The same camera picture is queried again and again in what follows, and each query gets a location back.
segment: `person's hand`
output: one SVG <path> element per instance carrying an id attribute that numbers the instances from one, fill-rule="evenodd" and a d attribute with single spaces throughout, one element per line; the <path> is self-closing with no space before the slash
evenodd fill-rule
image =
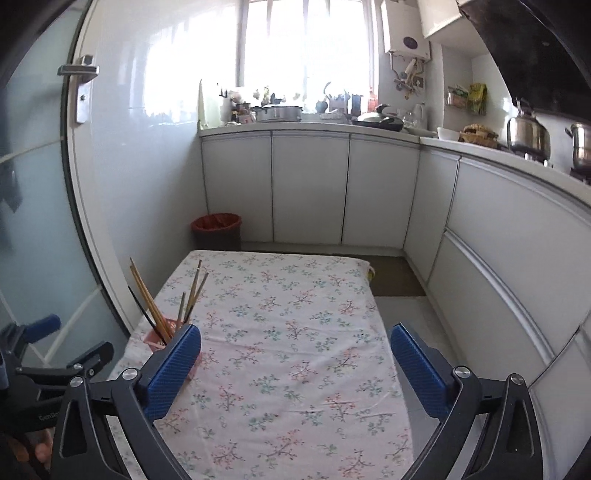
<path id="1" fill-rule="evenodd" d="M 53 432 L 48 429 L 37 432 L 37 442 L 31 441 L 35 447 L 35 456 L 40 463 L 42 463 L 47 469 L 50 466 L 51 451 L 53 448 Z M 14 456 L 19 462 L 28 462 L 29 454 L 24 445 L 13 438 L 7 437 L 7 441 L 14 453 Z"/>
<path id="2" fill-rule="evenodd" d="M 41 432 L 40 440 L 41 441 L 35 445 L 35 456 L 39 462 L 45 465 L 46 468 L 49 468 L 51 451 L 53 449 L 53 435 L 48 429 L 45 429 Z"/>

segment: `trash can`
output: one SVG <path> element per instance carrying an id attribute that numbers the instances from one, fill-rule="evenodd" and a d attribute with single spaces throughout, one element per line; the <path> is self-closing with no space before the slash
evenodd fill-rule
<path id="1" fill-rule="evenodd" d="M 191 223 L 200 250 L 240 251 L 242 218 L 235 213 L 212 213 Z"/>

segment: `floor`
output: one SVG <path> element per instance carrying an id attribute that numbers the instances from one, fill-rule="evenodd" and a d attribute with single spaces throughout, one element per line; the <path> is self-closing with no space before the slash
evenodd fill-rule
<path id="1" fill-rule="evenodd" d="M 386 331 L 390 332 L 392 327 L 399 322 L 410 325 L 425 341 L 426 344 L 437 348 L 447 361 L 453 366 L 457 364 L 456 356 L 447 335 L 431 308 L 427 297 L 375 297 L 378 310 L 384 321 Z M 439 421 L 425 413 L 423 407 L 405 377 L 402 369 L 398 368 L 402 393 L 407 404 L 408 417 L 410 420 L 411 433 L 413 436 L 413 453 L 416 458 L 429 438 L 437 428 Z M 466 440 L 464 449 L 460 453 L 456 464 L 447 477 L 448 480 L 460 479 L 466 469 L 472 452 L 478 442 L 482 425 L 482 419 L 477 419 L 472 426 Z"/>
<path id="2" fill-rule="evenodd" d="M 351 255 L 369 262 L 375 270 L 371 281 L 374 297 L 419 297 L 423 288 L 404 257 Z"/>

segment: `water heater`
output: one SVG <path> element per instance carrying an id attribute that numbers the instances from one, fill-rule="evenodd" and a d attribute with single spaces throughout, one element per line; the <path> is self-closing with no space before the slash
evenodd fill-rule
<path id="1" fill-rule="evenodd" d="M 402 0 L 382 0 L 381 10 L 386 53 L 431 60 L 429 41 L 423 37 L 418 8 Z"/>

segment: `floral tablecloth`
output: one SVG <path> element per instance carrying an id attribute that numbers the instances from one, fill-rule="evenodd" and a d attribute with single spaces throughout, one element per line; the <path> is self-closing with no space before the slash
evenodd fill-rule
<path id="1" fill-rule="evenodd" d="M 156 298 L 176 317 L 198 260 L 197 374 L 155 422 L 194 479 L 398 479 L 413 461 L 407 411 L 369 264 L 316 255 L 194 251 Z M 112 376 L 150 356 L 144 319 Z M 113 434 L 143 478 L 121 427 Z"/>

